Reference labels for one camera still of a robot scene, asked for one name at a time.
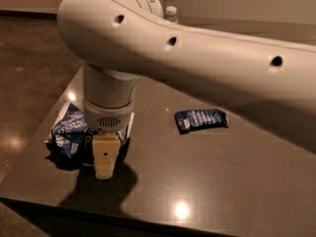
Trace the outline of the white gripper with vent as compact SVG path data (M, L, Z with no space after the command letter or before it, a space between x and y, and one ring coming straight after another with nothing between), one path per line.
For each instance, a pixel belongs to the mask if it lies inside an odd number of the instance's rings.
M117 132L129 124L134 102L120 108L105 108L83 98L83 113L86 123L102 132ZM92 141L94 168L97 180L108 180L113 176L119 155L120 141L114 133L95 135Z

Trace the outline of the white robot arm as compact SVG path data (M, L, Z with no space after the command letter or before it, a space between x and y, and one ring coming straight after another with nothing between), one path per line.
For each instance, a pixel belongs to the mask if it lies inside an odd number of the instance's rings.
M83 62L83 110L98 131L99 179L119 152L106 138L128 125L145 76L217 104L314 151L316 49L311 45L186 27L159 0L63 0L62 40Z

